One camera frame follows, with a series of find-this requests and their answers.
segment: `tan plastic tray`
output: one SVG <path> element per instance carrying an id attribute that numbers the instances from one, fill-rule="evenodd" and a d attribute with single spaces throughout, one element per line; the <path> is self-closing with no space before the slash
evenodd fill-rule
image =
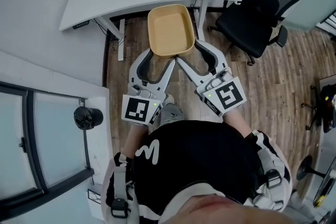
<path id="1" fill-rule="evenodd" d="M 148 14 L 148 34 L 151 50 L 161 58 L 187 55 L 195 43 L 189 12 L 180 4 L 152 9 Z"/>

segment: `window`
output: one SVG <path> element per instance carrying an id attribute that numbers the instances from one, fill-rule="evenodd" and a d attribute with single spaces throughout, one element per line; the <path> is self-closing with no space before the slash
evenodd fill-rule
<path id="1" fill-rule="evenodd" d="M 60 196 L 94 174 L 73 112 L 85 99 L 0 83 L 0 221 Z"/>

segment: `black t-shirt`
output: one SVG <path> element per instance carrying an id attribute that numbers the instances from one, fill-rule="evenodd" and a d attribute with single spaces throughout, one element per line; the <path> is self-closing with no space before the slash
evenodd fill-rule
<path id="1" fill-rule="evenodd" d="M 131 177 L 139 205 L 161 215 L 184 188 L 209 183 L 244 203 L 262 184 L 258 155 L 248 138 L 225 123 L 178 121 L 158 128 L 137 151 Z"/>

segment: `black office chair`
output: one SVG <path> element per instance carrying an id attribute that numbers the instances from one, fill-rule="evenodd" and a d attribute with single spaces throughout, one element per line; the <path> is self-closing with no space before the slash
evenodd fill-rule
<path id="1" fill-rule="evenodd" d="M 216 21 L 216 26 L 209 26 L 208 30 L 222 32 L 232 46 L 237 46 L 245 51 L 252 66 L 254 58 L 259 58 L 267 45 L 277 43 L 283 47 L 287 41 L 287 30 L 280 27 L 279 35 L 269 40 L 272 28 L 276 27 L 282 14 L 299 0 L 242 0 L 240 5 L 231 4 Z"/>

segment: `window frame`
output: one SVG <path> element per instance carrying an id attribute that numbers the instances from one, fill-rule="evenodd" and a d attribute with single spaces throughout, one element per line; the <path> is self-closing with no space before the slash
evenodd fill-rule
<path id="1" fill-rule="evenodd" d="M 0 82 L 0 92 L 22 97 L 23 137 L 21 139 L 22 143 L 19 144 L 19 146 L 22 147 L 23 152 L 27 154 L 29 167 L 36 185 L 36 188 L 31 188 L 22 193 L 0 200 L 0 221 L 3 221 L 22 215 L 55 199 L 92 177 L 94 175 L 94 170 L 90 166 L 86 131 L 83 131 L 84 152 L 86 159 L 85 169 L 48 188 L 41 168 L 36 144 L 34 93 L 44 93 L 78 99 L 79 106 L 85 106 L 85 98 L 39 91 L 4 82 Z"/>

